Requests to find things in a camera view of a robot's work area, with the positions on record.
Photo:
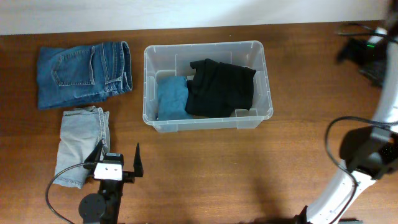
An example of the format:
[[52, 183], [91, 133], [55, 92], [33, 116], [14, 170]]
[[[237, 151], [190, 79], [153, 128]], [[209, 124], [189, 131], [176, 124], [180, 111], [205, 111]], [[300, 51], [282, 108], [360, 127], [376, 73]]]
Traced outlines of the dark blue jeans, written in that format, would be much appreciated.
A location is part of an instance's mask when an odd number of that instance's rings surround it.
[[37, 59], [40, 110], [88, 105], [132, 90], [131, 53], [126, 41], [42, 47]]

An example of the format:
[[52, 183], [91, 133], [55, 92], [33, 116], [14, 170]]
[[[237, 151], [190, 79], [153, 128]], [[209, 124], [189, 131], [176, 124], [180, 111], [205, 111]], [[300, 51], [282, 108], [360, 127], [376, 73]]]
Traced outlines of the blue denim garment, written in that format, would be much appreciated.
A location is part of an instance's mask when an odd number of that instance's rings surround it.
[[188, 100], [187, 79], [183, 76], [173, 76], [161, 79], [157, 90], [158, 120], [192, 119], [185, 111]]

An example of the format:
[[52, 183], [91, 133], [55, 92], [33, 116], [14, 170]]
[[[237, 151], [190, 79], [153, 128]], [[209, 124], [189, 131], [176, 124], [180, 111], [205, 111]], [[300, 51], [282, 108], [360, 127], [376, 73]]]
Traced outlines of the dark navy garment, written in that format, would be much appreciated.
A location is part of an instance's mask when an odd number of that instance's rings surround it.
[[200, 96], [193, 92], [193, 81], [187, 81], [188, 98], [185, 111], [195, 116], [209, 118], [230, 117], [235, 110], [232, 106], [217, 93], [210, 93], [208, 96]]

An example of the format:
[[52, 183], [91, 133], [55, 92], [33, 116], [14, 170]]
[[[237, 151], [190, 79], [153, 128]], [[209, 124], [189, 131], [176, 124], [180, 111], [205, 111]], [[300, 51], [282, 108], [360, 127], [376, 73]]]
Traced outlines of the black garment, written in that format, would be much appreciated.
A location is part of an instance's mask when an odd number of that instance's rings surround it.
[[217, 93], [234, 109], [251, 109], [255, 70], [209, 58], [191, 62], [190, 67], [195, 71], [192, 79], [194, 94]]

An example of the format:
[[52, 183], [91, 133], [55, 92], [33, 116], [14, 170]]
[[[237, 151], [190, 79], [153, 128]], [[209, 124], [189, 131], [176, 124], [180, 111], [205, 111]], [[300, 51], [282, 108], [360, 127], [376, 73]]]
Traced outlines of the light grey jeans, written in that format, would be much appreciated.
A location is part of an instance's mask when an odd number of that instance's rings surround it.
[[64, 111], [55, 174], [84, 162], [99, 142], [104, 156], [110, 151], [108, 111], [95, 106]]

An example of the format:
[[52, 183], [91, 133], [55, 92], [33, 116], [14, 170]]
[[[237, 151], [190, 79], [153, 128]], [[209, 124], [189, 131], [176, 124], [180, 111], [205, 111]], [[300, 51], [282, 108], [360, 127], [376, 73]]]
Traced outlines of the clear plastic storage container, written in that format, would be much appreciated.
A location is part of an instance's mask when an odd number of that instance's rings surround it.
[[[157, 90], [167, 77], [195, 74], [190, 62], [206, 58], [254, 69], [254, 96], [250, 110], [238, 109], [228, 118], [206, 118], [159, 121]], [[159, 133], [199, 129], [254, 129], [270, 119], [274, 109], [267, 74], [264, 46], [257, 40], [206, 44], [150, 45], [144, 51], [143, 121]]]

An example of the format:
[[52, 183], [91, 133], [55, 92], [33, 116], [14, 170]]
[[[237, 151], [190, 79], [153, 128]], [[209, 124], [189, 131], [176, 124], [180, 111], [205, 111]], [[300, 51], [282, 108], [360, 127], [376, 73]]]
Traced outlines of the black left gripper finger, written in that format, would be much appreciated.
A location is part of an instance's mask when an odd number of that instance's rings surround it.
[[84, 163], [95, 163], [100, 160], [103, 150], [103, 141], [100, 140], [99, 143], [95, 146], [90, 155], [85, 159]]
[[143, 164], [141, 161], [141, 153], [140, 153], [139, 143], [137, 143], [137, 145], [136, 145], [133, 168], [134, 168], [134, 176], [135, 177], [143, 177], [144, 176], [144, 168], [143, 168]]

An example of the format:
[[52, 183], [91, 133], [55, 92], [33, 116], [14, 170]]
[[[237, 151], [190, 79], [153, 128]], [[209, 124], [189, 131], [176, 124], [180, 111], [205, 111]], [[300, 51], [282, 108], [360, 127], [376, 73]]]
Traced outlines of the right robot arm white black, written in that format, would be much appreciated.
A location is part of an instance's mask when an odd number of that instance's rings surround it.
[[[397, 171], [397, 1], [391, 1], [383, 27], [385, 34], [370, 27], [363, 32], [370, 38], [365, 47], [365, 60], [370, 62], [377, 56], [386, 56], [377, 110], [372, 119], [343, 116], [328, 125], [325, 149], [338, 170], [321, 196], [294, 216], [292, 223], [338, 223], [362, 192], [384, 175]], [[346, 134], [337, 161], [328, 137], [331, 127], [346, 119], [365, 123], [365, 127]]]

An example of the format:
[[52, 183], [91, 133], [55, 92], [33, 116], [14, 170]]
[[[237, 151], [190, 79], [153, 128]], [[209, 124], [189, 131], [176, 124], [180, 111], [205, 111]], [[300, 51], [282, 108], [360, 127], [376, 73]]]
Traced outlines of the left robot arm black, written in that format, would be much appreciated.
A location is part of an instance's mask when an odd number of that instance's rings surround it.
[[85, 196], [79, 204], [83, 223], [117, 223], [124, 184], [133, 184], [136, 177], [144, 176], [140, 145], [136, 146], [133, 171], [123, 170], [122, 154], [105, 154], [104, 149], [104, 143], [99, 142], [83, 166], [89, 170], [89, 177], [99, 181], [97, 193]]

